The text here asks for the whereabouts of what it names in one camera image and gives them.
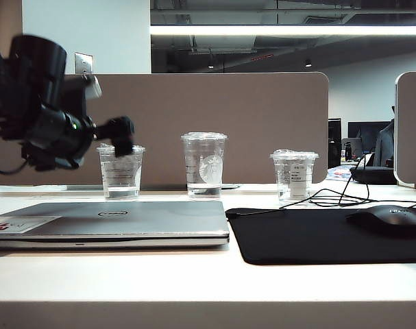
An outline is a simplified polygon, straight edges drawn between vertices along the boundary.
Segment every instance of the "fluorescent light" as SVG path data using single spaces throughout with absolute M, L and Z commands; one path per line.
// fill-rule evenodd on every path
M 416 26 L 152 25 L 152 36 L 416 36 Z

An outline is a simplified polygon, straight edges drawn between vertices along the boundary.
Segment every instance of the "cup lid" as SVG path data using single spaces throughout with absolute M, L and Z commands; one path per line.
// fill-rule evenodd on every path
M 180 138 L 184 141 L 202 141 L 205 139 L 225 140 L 228 138 L 228 136 L 220 132 L 187 132 Z
M 273 154 L 270 154 L 270 158 L 276 160 L 294 160 L 294 159 L 307 159 L 314 160 L 319 157 L 319 154 L 315 152 L 306 151 L 292 151 L 291 149 L 277 149 Z
M 110 153 L 114 154 L 114 146 L 101 143 L 100 146 L 97 147 L 97 151 L 99 153 Z M 140 145 L 132 145 L 132 151 L 133 152 L 145 152 L 145 147 L 142 147 Z

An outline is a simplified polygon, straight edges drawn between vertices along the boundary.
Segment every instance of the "laptop sticker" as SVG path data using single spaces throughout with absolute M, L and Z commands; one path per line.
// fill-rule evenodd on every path
M 60 216 L 47 217 L 11 217 L 0 216 L 0 234 L 22 234 L 46 224 Z

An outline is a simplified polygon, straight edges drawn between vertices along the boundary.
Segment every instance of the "electrical outlet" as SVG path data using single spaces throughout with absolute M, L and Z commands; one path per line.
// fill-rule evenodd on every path
M 75 74 L 92 74 L 93 56 L 85 53 L 75 53 Z

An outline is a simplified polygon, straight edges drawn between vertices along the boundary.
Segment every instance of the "dell logo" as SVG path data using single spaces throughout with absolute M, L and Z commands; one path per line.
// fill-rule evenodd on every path
M 123 216 L 126 215 L 128 212 L 121 210 L 121 211 L 103 211 L 98 214 L 98 216 L 103 217 L 115 217 L 115 216 Z

